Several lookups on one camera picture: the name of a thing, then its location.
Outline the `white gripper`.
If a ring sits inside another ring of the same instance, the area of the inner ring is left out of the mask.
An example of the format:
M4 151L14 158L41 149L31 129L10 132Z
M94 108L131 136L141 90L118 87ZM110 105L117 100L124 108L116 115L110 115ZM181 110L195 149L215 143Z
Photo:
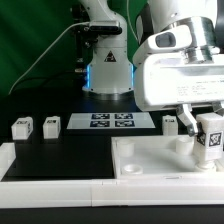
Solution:
M196 136L198 126L190 104L213 102L213 111L224 116L224 55L202 64L185 64L179 53L151 55L136 69L134 97L142 111L178 105L177 117L188 135Z

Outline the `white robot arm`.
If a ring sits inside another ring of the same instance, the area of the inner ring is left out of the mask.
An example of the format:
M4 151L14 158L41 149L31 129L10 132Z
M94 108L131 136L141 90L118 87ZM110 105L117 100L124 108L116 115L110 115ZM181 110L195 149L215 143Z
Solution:
M143 111L175 110L191 136L191 114L211 106L224 117L224 0L147 0L136 19L139 48L126 55L126 22L107 0L79 0L96 36L84 91L101 98L129 91Z

